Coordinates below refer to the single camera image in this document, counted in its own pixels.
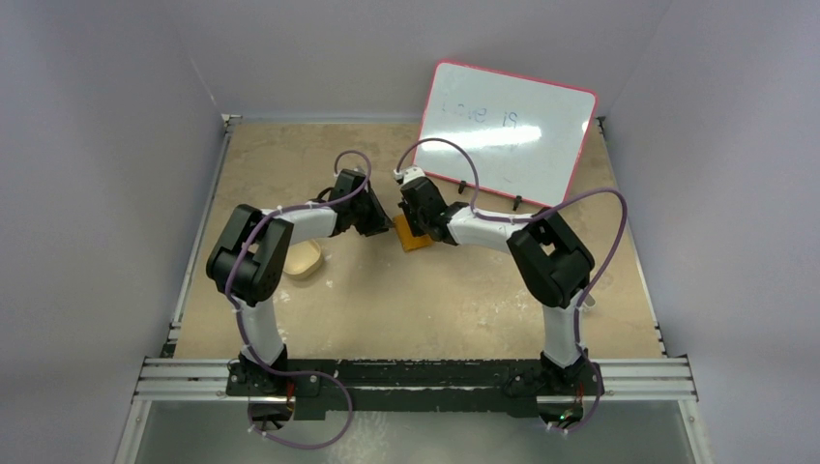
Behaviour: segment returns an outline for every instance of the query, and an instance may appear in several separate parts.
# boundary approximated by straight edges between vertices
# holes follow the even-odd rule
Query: orange sponge
[[[395,232],[398,235],[398,240],[401,242],[401,247],[404,248],[404,252],[433,245],[433,239],[431,239],[429,235],[422,235],[421,237],[413,236],[413,232],[410,230],[410,224],[404,215],[394,217],[393,224],[395,225]]]

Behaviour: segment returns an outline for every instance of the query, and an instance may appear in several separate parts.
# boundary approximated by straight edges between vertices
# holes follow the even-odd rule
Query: whiteboard
[[[464,148],[481,189],[553,206],[567,197],[597,101],[589,90],[442,62],[419,138]],[[473,185],[469,164],[447,144],[419,146],[414,162],[427,174]]]

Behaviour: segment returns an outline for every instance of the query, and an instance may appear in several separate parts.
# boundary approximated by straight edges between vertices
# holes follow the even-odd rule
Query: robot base
[[[583,417],[580,395],[597,387],[583,359],[561,369],[543,355],[540,360],[288,360],[285,349],[273,368],[318,370],[338,378],[357,411],[497,412],[561,424]],[[229,396],[252,401],[286,395],[288,378],[271,375],[242,355],[229,370]],[[327,379],[291,379],[294,420],[323,420],[327,411],[347,409]]]

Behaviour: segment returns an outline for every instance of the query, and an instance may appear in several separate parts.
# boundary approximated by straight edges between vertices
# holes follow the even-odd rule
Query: gray wall
[[[0,455],[110,462],[220,116],[158,0],[0,2]]]
[[[719,462],[820,462],[820,4],[673,2],[607,119]]]
[[[450,58],[587,87],[605,113],[669,0],[169,0],[223,113],[418,118]]]

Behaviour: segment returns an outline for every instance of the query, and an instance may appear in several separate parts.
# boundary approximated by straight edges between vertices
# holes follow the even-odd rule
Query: black mounting plate
[[[229,396],[285,395],[281,378],[266,382],[245,370],[258,369],[252,362],[231,364],[225,390]],[[538,397],[575,397],[579,384],[586,394],[595,391],[594,371],[586,363],[574,368],[571,378],[544,369],[541,360],[287,360],[287,370],[318,370],[344,384],[357,411],[393,412],[499,412],[514,418],[533,418],[544,411],[563,411],[554,405],[544,409]],[[309,376],[293,379],[296,420],[323,420],[327,411],[344,411],[347,403],[331,381]]]

